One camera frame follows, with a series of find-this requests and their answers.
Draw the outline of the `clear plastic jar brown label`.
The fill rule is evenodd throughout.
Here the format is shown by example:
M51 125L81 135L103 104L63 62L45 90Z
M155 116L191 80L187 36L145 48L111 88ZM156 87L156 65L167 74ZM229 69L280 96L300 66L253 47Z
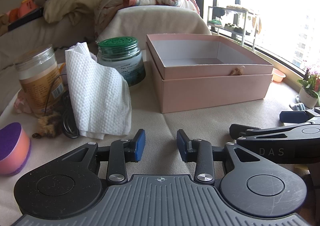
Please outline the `clear plastic jar brown label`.
M14 61L22 90L36 116L52 112L65 92L52 45L32 49Z

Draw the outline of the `beige sofa throw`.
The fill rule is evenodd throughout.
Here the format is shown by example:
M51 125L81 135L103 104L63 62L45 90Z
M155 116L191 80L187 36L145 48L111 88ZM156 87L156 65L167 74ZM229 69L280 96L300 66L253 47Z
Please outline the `beige sofa throw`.
M201 16L173 6L135 6L120 9L107 26L97 32L97 41L135 37L144 46L148 34L211 34Z

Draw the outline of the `purple pink sponge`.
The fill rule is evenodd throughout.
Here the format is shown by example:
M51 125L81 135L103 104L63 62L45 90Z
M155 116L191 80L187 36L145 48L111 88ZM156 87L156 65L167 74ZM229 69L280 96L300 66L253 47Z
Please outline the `purple pink sponge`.
M1 129L1 176L19 173L27 163L31 152L31 141L22 125L13 122Z

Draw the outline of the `brown furry toy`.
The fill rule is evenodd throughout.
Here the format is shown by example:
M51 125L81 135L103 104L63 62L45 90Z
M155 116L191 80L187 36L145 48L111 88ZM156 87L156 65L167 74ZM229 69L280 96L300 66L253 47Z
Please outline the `brown furry toy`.
M32 135L34 139L56 138L62 133L62 115L59 112L52 112L37 119L37 132Z

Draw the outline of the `white metal shelf rack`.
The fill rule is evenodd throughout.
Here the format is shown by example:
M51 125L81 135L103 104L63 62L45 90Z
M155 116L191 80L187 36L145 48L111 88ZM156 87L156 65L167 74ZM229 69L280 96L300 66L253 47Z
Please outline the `white metal shelf rack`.
M259 15L241 6L209 6L207 25L214 34L230 38L252 50L261 29Z

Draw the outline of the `orange pig plush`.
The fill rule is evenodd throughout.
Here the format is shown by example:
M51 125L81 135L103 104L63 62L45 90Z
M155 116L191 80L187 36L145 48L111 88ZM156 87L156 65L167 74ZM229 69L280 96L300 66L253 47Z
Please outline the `orange pig plush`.
M19 8L12 9L7 13L9 17L9 22L11 23L24 17L28 13L37 9L38 7L39 6L35 3L34 0L23 0Z

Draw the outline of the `beige cushion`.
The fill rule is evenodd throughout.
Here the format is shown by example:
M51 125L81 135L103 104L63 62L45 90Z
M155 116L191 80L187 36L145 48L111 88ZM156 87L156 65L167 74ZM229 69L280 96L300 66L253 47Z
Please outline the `beige cushion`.
M73 26L83 15L93 15L102 0L47 0L44 3L43 17L49 24L61 21L65 16Z

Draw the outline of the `potted pink flower plant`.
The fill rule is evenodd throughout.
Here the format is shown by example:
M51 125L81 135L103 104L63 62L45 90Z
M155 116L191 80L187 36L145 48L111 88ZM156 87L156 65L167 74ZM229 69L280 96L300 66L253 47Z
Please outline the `potted pink flower plant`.
M319 73L306 68L303 78L297 82L301 85L299 101L309 109L319 105Z

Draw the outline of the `pink plastic basin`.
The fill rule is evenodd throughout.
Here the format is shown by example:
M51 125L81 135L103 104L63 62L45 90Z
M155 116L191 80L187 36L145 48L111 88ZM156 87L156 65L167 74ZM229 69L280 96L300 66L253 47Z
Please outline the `pink plastic basin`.
M286 77L286 75L281 72L280 70L273 68L272 70L272 81L281 83L283 79Z

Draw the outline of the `green lid glass jar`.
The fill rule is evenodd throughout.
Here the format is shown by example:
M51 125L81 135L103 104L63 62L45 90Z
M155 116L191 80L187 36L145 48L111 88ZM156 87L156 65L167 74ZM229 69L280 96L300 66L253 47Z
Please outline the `green lid glass jar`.
M115 37L98 42L97 62L115 68L129 87L139 84L146 76L142 53L135 37Z

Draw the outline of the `white paper towel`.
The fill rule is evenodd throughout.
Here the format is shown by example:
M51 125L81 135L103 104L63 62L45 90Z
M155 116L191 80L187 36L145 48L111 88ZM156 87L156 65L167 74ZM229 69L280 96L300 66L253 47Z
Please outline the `white paper towel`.
M127 82L115 68L92 58L87 43L65 50L68 90L81 136L103 139L131 130L131 97Z

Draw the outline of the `pink cardboard box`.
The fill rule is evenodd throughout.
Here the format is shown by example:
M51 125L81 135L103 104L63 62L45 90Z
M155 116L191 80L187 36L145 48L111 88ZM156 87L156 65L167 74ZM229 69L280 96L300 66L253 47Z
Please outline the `pink cardboard box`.
M263 99L273 65L218 35L148 34L146 59L162 113Z

